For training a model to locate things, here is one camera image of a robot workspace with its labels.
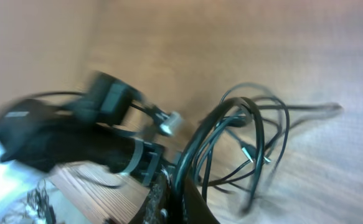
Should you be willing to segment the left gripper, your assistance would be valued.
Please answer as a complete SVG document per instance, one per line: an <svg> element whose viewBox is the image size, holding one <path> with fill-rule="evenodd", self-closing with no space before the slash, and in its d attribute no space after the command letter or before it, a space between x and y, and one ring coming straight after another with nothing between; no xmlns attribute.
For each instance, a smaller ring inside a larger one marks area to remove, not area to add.
<svg viewBox="0 0 363 224"><path fill-rule="evenodd" d="M142 139L133 139L133 143L133 153L127 166L119 171L121 175L130 175L142 186L150 187L163 170L168 175L173 173L176 163L163 157L164 146Z"/></svg>

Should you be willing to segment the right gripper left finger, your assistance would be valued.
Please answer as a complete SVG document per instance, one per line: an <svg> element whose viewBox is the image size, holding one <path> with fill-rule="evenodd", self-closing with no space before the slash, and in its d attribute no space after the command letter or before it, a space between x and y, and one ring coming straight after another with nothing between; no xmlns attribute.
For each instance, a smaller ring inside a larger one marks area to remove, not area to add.
<svg viewBox="0 0 363 224"><path fill-rule="evenodd" d="M131 224L167 223L170 186L167 177L160 174L155 180L142 206L131 219Z"/></svg>

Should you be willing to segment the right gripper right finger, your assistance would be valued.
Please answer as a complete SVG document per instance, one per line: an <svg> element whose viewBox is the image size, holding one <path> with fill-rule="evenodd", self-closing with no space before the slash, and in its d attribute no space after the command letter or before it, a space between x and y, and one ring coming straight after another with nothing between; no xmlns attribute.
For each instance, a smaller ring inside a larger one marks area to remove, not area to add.
<svg viewBox="0 0 363 224"><path fill-rule="evenodd" d="M182 210L183 222L186 224L219 224L189 177L184 181Z"/></svg>

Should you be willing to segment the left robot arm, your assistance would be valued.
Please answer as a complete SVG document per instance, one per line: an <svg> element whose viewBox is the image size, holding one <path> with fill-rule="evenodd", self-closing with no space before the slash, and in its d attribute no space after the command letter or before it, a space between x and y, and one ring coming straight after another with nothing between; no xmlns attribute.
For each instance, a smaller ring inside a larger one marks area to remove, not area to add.
<svg viewBox="0 0 363 224"><path fill-rule="evenodd" d="M6 105L0 110L0 163L17 161L49 173L59 164L90 161L112 174L130 174L147 187L163 168L175 169L163 145L124 129L85 124L72 107L71 102L51 105L35 98Z"/></svg>

